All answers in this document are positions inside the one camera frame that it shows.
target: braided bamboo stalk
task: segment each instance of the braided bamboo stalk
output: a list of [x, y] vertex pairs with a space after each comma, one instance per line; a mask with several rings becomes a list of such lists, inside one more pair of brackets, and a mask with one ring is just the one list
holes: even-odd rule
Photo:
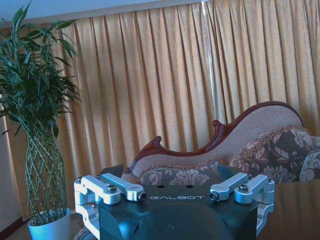
[[33, 224], [51, 223], [67, 212], [66, 178], [62, 156], [51, 130], [43, 126], [28, 127], [25, 177], [28, 207]]

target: white flower pot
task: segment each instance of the white flower pot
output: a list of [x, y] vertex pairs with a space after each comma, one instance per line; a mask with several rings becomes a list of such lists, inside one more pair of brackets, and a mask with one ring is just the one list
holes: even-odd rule
[[70, 240], [70, 209], [64, 217], [45, 225], [35, 226], [30, 220], [28, 227], [33, 240]]

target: floral cushion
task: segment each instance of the floral cushion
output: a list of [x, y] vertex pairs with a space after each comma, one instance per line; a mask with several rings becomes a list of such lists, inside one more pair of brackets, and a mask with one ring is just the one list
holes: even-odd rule
[[203, 185], [221, 182], [218, 159], [194, 166], [156, 165], [140, 176], [141, 185]]
[[306, 156], [300, 172], [300, 181], [314, 179], [320, 179], [320, 150], [314, 150]]
[[264, 174], [276, 183], [299, 181], [304, 160], [312, 147], [309, 131], [302, 126], [284, 126], [248, 143], [229, 162], [253, 176]]

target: wall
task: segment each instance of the wall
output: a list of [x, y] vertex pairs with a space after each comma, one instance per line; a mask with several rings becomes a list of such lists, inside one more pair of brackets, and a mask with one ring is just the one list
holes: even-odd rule
[[[11, 26], [15, 12], [30, 0], [0, 1], [0, 29]], [[94, 16], [126, 13], [144, 9], [156, 9], [182, 4], [200, 2], [200, 0], [32, 0], [24, 23], [51, 23], [58, 20], [83, 19]]]
[[[5, 118], [0, 118], [0, 135], [6, 130]], [[19, 195], [10, 153], [8, 134], [0, 136], [0, 231], [21, 217]]]

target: orange curtain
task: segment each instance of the orange curtain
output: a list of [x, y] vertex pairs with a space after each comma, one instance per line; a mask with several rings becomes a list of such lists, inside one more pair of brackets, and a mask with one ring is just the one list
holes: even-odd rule
[[[82, 102], [59, 119], [70, 208], [77, 176], [130, 165], [157, 135], [171, 150], [198, 149], [215, 118], [230, 123], [256, 103], [287, 102], [320, 135], [319, 0], [215, 0], [204, 8], [206, 15], [194, 3], [85, 18], [63, 32], [78, 57], [54, 52], [71, 62], [65, 74], [82, 90]], [[25, 149], [19, 138], [10, 136], [12, 150]], [[24, 154], [12, 151], [26, 217]]]

